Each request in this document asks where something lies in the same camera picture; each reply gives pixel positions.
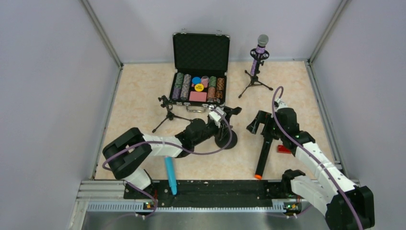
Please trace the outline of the round base clamp stand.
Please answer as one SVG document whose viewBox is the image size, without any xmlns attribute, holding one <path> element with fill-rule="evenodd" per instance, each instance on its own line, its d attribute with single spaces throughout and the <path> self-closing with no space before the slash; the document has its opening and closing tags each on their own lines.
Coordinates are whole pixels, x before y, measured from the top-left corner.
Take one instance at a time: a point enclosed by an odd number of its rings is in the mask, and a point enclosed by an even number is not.
<svg viewBox="0 0 406 230">
<path fill-rule="evenodd" d="M 230 124 L 230 118 L 232 115 L 238 115 L 241 113 L 241 107 L 217 107 L 214 110 L 219 116 L 219 132 L 214 136 L 215 143 L 222 150 L 229 150 L 236 146 L 238 137 L 233 127 Z"/>
</svg>

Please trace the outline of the shock mount tripod stand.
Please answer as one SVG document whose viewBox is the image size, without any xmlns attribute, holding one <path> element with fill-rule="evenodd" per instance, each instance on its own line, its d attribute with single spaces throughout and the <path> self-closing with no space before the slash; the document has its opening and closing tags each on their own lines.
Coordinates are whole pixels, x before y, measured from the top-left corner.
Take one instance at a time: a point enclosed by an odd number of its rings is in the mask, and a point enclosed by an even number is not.
<svg viewBox="0 0 406 230">
<path fill-rule="evenodd" d="M 264 65 L 264 61 L 267 60 L 270 56 L 269 52 L 266 50 L 265 46 L 257 45 L 256 48 L 250 51 L 251 57 L 254 59 L 251 70 L 248 72 L 245 70 L 245 73 L 250 77 L 250 83 L 245 87 L 242 93 L 238 96 L 241 98 L 245 91 L 254 86 L 264 86 L 270 91 L 273 91 L 273 88 L 259 81 L 258 75 L 260 74 L 260 66 Z"/>
</svg>

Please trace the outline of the purple glitter microphone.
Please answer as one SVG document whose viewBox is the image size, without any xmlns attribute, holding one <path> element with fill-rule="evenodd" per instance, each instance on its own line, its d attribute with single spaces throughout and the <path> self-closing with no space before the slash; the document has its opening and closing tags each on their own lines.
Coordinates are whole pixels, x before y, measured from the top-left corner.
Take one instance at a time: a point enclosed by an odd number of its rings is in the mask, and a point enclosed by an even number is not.
<svg viewBox="0 0 406 230">
<path fill-rule="evenodd" d="M 254 57 L 254 61 L 252 63 L 251 72 L 250 72 L 252 76 L 254 76 L 258 72 L 260 62 L 262 60 L 264 60 L 263 55 L 266 52 L 265 47 L 269 41 L 269 38 L 266 34 L 261 34 L 258 37 L 257 41 L 258 41 L 258 45 L 255 49 L 255 52 L 251 52 L 251 56 Z"/>
</svg>

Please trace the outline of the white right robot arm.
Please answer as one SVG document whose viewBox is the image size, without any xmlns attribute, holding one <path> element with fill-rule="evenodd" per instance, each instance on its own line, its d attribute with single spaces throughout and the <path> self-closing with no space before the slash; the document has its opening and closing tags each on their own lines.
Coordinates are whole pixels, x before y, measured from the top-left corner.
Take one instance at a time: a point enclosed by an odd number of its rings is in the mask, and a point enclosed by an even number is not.
<svg viewBox="0 0 406 230">
<path fill-rule="evenodd" d="M 356 185 L 324 155 L 315 139 L 300 130 L 292 108 L 279 108 L 274 114 L 259 110 L 247 130 L 256 134 L 261 124 L 264 141 L 255 178 L 263 177 L 272 141 L 281 140 L 317 179 L 315 183 L 301 170 L 286 170 L 282 175 L 286 193 L 307 200 L 323 214 L 331 230 L 365 230 L 375 226 L 372 191 Z"/>
</svg>

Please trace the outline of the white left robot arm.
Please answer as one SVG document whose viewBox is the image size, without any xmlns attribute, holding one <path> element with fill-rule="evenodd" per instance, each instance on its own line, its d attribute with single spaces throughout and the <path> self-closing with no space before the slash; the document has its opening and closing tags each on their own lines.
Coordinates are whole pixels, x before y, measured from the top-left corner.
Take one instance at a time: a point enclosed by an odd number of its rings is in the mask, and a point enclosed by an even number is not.
<svg viewBox="0 0 406 230">
<path fill-rule="evenodd" d="M 115 179 L 144 190 L 152 183 L 149 174 L 141 168 L 148 157 L 183 158 L 194 154 L 195 147 L 210 138 L 215 139 L 220 150 L 231 149 L 238 141 L 228 120 L 221 118 L 207 122 L 193 119 L 182 132 L 171 137 L 144 135 L 133 127 L 104 147 L 102 167 L 111 171 Z"/>
</svg>

